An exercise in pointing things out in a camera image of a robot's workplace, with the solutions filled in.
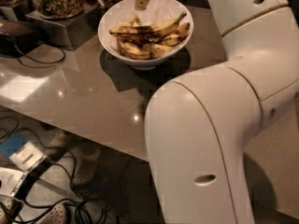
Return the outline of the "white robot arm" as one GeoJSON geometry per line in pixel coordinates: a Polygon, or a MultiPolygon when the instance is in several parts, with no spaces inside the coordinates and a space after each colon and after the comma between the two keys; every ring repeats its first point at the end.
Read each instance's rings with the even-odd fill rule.
{"type": "Polygon", "coordinates": [[[208,3],[227,60],[154,93],[149,166],[166,224],[255,224],[243,149],[298,94],[298,25],[288,0],[208,3]]]}

